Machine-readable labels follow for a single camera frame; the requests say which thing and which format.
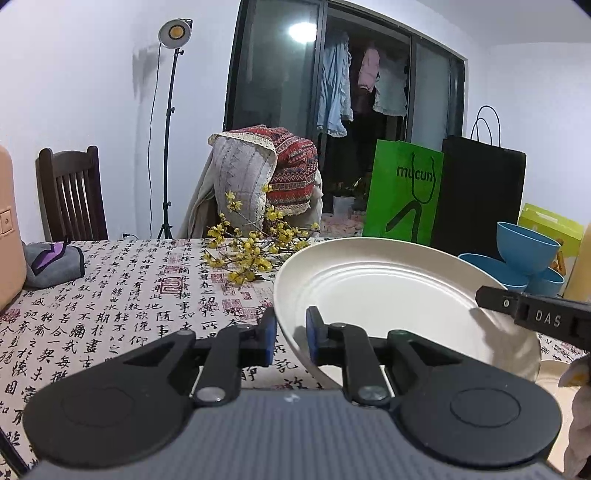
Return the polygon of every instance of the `table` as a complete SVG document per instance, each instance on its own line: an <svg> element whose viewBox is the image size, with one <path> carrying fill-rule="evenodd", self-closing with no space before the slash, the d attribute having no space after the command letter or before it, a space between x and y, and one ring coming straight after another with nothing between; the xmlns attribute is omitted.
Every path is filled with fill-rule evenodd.
<svg viewBox="0 0 591 480"><path fill-rule="evenodd" d="M0 427L30 463L22 411L43 386L179 329L203 338L254 324L272 305L274 273L237 289L201 259L200 239L75 245L85 254L84 278L23 291L0 316ZM583 354L550 338L541 342L543 359L570 362ZM273 364L244 369L242 386L319 388L279 329ZM10 474L0 466L0 478Z"/></svg>

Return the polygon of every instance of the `lamp head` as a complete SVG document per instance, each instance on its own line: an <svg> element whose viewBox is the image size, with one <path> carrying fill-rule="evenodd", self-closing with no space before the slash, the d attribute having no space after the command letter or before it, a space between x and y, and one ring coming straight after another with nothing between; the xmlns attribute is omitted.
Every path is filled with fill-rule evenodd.
<svg viewBox="0 0 591 480"><path fill-rule="evenodd" d="M166 22L158 32L158 39L165 48L174 50L185 45L191 37L193 20L188 18L176 18Z"/></svg>

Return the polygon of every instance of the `chair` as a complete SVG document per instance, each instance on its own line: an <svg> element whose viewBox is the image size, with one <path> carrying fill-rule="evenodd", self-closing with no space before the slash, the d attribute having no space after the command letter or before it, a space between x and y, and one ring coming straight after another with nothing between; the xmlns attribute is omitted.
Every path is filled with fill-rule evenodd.
<svg viewBox="0 0 591 480"><path fill-rule="evenodd" d="M39 176L54 242L108 240L100 191L99 150L39 153Z"/></svg>

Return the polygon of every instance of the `gray ribbed surface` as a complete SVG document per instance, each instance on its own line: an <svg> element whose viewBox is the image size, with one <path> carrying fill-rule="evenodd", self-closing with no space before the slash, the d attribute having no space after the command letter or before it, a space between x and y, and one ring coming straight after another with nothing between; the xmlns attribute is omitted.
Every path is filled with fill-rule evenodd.
<svg viewBox="0 0 591 480"><path fill-rule="evenodd" d="M388 415L349 404L340 391L243 390L203 408L165 449L101 471L41 462L28 480L451 480L558 479L545 465L475 472L440 464L410 445Z"/></svg>

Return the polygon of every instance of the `light stand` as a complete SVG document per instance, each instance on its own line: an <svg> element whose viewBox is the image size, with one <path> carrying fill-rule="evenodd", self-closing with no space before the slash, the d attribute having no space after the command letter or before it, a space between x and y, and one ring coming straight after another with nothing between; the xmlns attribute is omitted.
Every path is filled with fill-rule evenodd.
<svg viewBox="0 0 591 480"><path fill-rule="evenodd" d="M162 238L171 239L173 237L170 231L170 224L168 223L168 208L172 205L168 201L168 139L170 137L170 116L174 113L173 102L173 86L174 86L174 73L177 69L178 55L182 55L184 50L180 50L186 42L189 41L191 36L191 26L193 21L189 19L176 19L165 23L160 32L158 38L162 45L166 48L174 49L173 58L173 69L170 73L170 88L168 89L168 106L166 109L166 128L164 130L164 174L163 174L163 224L160 227L160 233L158 233L158 240Z"/></svg>

